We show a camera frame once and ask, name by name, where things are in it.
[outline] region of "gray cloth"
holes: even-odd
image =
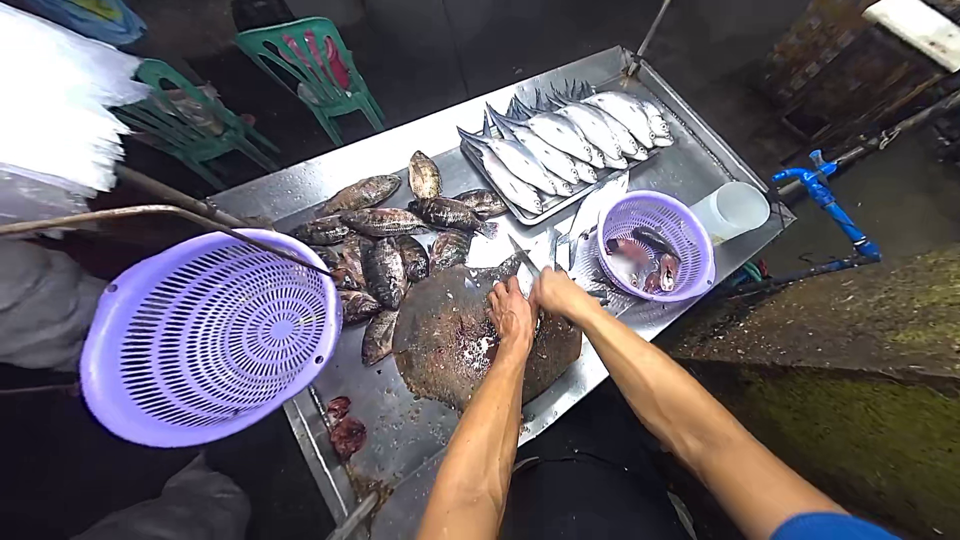
[[[67,254],[0,240],[0,362],[76,371],[106,282]]]

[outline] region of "hand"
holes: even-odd
[[[500,339],[518,342],[526,347],[529,353],[534,343],[539,309],[536,304],[531,305],[523,298],[516,276],[511,276],[506,285],[502,282],[494,285],[493,291],[487,296],[491,305],[487,316],[493,321],[493,327]]]
[[[600,303],[567,277],[566,272],[549,267],[544,268],[534,282],[530,301],[573,322],[600,307]]]

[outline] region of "forearm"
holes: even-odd
[[[420,539],[496,537],[519,438],[527,349],[501,342],[447,445]]]

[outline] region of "metal tray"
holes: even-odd
[[[516,217],[516,221],[519,221],[523,225],[537,225],[542,223],[566,207],[576,203],[577,201],[586,197],[591,191],[601,187],[603,184],[607,183],[607,180],[617,176],[620,173],[629,172],[638,167],[643,167],[649,165],[649,163],[656,157],[657,154],[662,150],[661,148],[653,148],[649,152],[649,158],[643,161],[629,161],[629,166],[625,169],[612,169],[604,168],[597,171],[597,181],[595,184],[587,184],[586,182],[581,182],[572,187],[573,195],[569,197],[563,197],[561,195],[545,195],[544,193],[540,194],[540,201],[543,203],[543,213],[533,213],[522,209],[512,203],[510,199],[503,195],[503,192],[500,191],[500,188],[493,183],[490,179],[490,175],[487,174],[487,169],[483,167],[483,163],[480,161],[480,157],[477,156],[477,152],[467,146],[465,142],[460,143],[460,150],[464,153],[464,156],[467,157],[467,160],[473,163],[473,166],[476,167],[477,171],[480,173],[480,176],[483,177],[487,184],[489,184],[494,191],[503,199],[503,202],[507,204],[507,208],[510,209],[510,212]]]

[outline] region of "green plastic chair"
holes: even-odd
[[[310,48],[304,36],[307,31],[314,34],[315,43],[321,52],[317,56],[320,57],[323,66],[318,65],[315,55],[310,54]],[[291,50],[284,37],[291,38],[297,44],[301,55],[297,55]],[[336,83],[333,75],[334,71],[330,67],[326,54],[324,54],[324,44],[327,37],[333,39],[340,60],[348,70],[349,85],[346,89],[341,88]],[[367,89],[363,77],[360,76],[360,72],[353,65],[352,53],[344,45],[340,33],[337,32],[337,27],[329,19],[307,17],[294,22],[248,30],[237,34],[236,43],[240,50],[253,60],[253,63],[270,74],[281,86],[293,92],[313,112],[317,121],[324,127],[326,134],[337,146],[342,146],[344,141],[340,127],[331,119],[333,116],[360,110],[367,116],[367,120],[377,131],[383,131],[383,120],[385,119],[383,110],[376,104]],[[318,103],[313,103],[298,93],[295,87],[290,87],[290,85],[284,83],[275,71],[267,66],[263,61],[264,58],[269,59],[272,63],[296,77],[317,99]]]
[[[208,98],[166,62],[153,59],[143,61],[136,71],[136,78],[152,86],[153,91],[143,101],[114,109],[117,117],[132,128],[152,135],[149,144],[182,161],[214,188],[224,190],[227,186],[203,162],[231,150],[243,152],[269,172],[279,170],[273,160],[247,140],[248,136],[252,137],[279,153],[279,149],[267,137],[218,101]],[[223,123],[223,132],[216,135],[178,110],[164,91],[170,88],[164,88],[161,85],[163,81],[180,88],[188,97],[202,104],[205,110],[212,112]]]

